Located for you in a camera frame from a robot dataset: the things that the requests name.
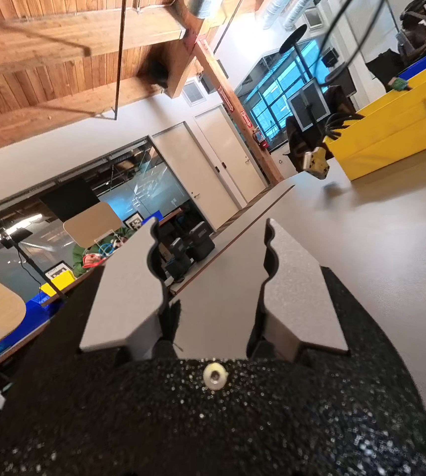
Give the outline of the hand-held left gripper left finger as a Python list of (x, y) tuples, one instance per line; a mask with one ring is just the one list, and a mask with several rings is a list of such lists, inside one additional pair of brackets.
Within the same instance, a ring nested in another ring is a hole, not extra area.
[(82, 352), (124, 347), (133, 360), (152, 358), (168, 303), (164, 280), (154, 270), (158, 228), (157, 218), (148, 219), (107, 259), (80, 340)]

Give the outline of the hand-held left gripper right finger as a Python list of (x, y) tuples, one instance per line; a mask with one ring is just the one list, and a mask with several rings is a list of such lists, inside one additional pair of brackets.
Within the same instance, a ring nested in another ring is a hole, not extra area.
[(268, 278), (262, 285), (262, 337), (281, 360), (304, 348), (346, 355), (348, 345), (317, 259), (273, 218), (266, 221)]

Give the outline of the large yellow storage bin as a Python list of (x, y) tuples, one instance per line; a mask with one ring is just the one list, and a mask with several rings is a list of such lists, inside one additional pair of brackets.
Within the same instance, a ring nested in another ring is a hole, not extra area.
[(390, 91), (367, 105), (363, 119), (325, 138), (333, 157), (350, 181), (426, 149), (426, 69), (409, 81), (411, 91)]

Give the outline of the black hard case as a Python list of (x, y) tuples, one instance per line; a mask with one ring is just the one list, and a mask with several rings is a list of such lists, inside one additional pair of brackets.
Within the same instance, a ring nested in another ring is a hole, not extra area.
[(192, 263), (186, 253), (186, 245), (181, 238), (176, 238), (169, 246), (172, 257), (165, 263), (165, 270), (173, 278), (175, 283), (184, 281)]
[(201, 221), (191, 229), (188, 238), (190, 244), (187, 247), (187, 255), (194, 262), (204, 260), (215, 249), (215, 244), (210, 237), (210, 227), (205, 221)]

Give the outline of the small yellow bin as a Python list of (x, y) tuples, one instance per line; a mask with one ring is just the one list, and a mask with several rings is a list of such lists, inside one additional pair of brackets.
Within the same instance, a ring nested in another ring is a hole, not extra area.
[(54, 284), (55, 287), (59, 290), (64, 290), (75, 281), (75, 276), (71, 270), (65, 270), (53, 279), (51, 279), (50, 283), (45, 283), (41, 285), (39, 288), (44, 294), (48, 295), (49, 297), (53, 297), (56, 295), (56, 291), (52, 288), (51, 284)]

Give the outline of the framed marker tag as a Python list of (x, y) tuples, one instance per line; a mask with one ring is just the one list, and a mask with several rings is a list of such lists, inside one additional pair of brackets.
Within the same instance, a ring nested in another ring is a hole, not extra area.
[(62, 260), (56, 265), (46, 270), (44, 274), (48, 279), (53, 280), (66, 271), (72, 272), (72, 268), (65, 261)]
[(136, 231), (142, 227), (143, 221), (144, 217), (141, 215), (141, 213), (139, 211), (134, 211), (122, 222), (127, 228)]

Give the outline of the long brown-edged table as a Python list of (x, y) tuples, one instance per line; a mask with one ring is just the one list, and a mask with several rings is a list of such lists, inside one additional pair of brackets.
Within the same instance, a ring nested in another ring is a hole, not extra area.
[[(174, 210), (173, 212), (171, 212), (169, 215), (167, 215), (166, 217), (164, 217), (164, 219), (159, 223), (160, 226), (163, 226), (165, 224), (167, 224), (171, 219), (175, 218), (179, 213), (180, 213), (180, 209), (176, 209)], [(76, 279), (72, 284), (70, 284), (69, 286), (67, 286), (67, 288), (65, 288), (63, 290), (63, 292), (67, 295), (68, 291), (71, 291), (73, 290), (76, 286), (80, 285), (82, 282), (81, 282), (81, 278), (85, 278), (87, 277), (87, 274), (84, 274), (82, 277), (79, 277), (78, 279)], [(55, 301), (58, 301), (59, 297), (57, 295), (53, 296), (53, 297), (49, 297), (49, 300), (45, 303), (42, 304), (42, 306), (46, 306), (52, 302), (55, 302)], [(24, 339), (22, 339), (20, 342), (18, 342), (16, 345), (14, 345), (13, 347), (7, 349), (5, 352), (3, 352), (2, 354), (0, 354), (0, 364), (2, 362), (4, 362), (5, 360), (8, 360), (12, 355), (14, 355), (16, 352), (18, 352), (20, 349), (26, 347), (31, 341), (33, 341), (34, 339), (36, 339), (41, 333), (42, 331), (46, 328), (46, 326), (48, 325), (48, 322), (45, 322), (43, 324), (41, 324), (40, 327), (38, 327), (36, 330), (32, 331), (31, 334), (29, 334), (28, 336), (26, 336)]]

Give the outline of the blue storage bin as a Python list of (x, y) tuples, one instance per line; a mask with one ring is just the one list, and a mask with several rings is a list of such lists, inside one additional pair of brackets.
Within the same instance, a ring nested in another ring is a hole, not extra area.
[(26, 302), (26, 315), (23, 321), (13, 332), (0, 340), (0, 354), (16, 345), (58, 312), (62, 306), (62, 301), (59, 300), (42, 306), (48, 300), (49, 296), (41, 291)]

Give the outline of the glass partition window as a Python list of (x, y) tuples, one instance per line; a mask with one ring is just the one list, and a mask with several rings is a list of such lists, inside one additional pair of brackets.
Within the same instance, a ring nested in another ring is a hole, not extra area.
[[(43, 272), (62, 260), (73, 269), (76, 243), (40, 196), (78, 178), (83, 178), (121, 221), (134, 211), (146, 218), (160, 210), (165, 217), (188, 201), (184, 187), (152, 142), (143, 139), (1, 202), (0, 227), (9, 230), (26, 222), (27, 226), (18, 231), (30, 235), (20, 241), (19, 247)], [(45, 281), (15, 247), (7, 248), (0, 241), (0, 283), (28, 301), (40, 293)]]

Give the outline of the white double door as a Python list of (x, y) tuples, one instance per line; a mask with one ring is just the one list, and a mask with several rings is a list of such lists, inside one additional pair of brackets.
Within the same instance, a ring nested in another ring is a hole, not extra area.
[(247, 204), (267, 187), (255, 160), (223, 106), (195, 116), (195, 121)]

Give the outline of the computer monitor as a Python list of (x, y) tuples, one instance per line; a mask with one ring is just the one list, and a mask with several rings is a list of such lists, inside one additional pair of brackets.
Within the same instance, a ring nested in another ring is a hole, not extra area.
[(316, 78), (311, 79), (291, 95), (287, 103), (302, 132), (311, 127), (318, 128), (319, 122), (331, 115)]

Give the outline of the exterior window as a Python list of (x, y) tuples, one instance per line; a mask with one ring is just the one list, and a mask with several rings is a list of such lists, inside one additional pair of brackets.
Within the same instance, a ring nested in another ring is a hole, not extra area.
[(254, 126), (263, 133), (269, 150), (287, 140), (288, 99), (311, 76), (294, 49), (263, 56), (235, 92)]

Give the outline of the black floor lamp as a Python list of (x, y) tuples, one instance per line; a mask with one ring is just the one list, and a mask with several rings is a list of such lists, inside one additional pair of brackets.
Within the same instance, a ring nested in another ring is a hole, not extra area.
[(285, 58), (285, 62), (289, 62), (289, 64), (280, 74), (278, 84), (281, 87), (283, 102), (286, 104), (291, 114), (292, 112), (287, 103), (287, 99), (311, 79), (316, 78), (312, 74), (311, 66), (309, 66), (306, 61), (306, 56), (317, 46), (317, 44), (310, 41), (306, 45), (305, 53), (302, 52), (299, 45), (299, 41), (304, 36), (306, 30), (306, 25), (302, 25), (296, 29), (290, 34), (280, 48), (280, 54)]

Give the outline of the black wall panel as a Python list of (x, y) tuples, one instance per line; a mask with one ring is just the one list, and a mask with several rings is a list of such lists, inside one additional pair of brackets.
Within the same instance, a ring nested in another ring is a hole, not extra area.
[(83, 178), (61, 184), (40, 196), (40, 200), (62, 223), (100, 203), (97, 195)]

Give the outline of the wall vent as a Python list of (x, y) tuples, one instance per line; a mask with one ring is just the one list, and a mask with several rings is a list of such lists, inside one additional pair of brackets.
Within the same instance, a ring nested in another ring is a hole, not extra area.
[(181, 94), (186, 103), (192, 108), (206, 101), (206, 96), (202, 92), (198, 82), (191, 80), (185, 83)]

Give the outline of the silver air duct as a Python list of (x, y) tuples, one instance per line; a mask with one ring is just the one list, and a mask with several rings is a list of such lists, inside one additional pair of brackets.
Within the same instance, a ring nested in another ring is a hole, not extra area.
[(222, 0), (185, 0), (185, 5), (192, 15), (204, 20), (214, 16), (222, 2)]

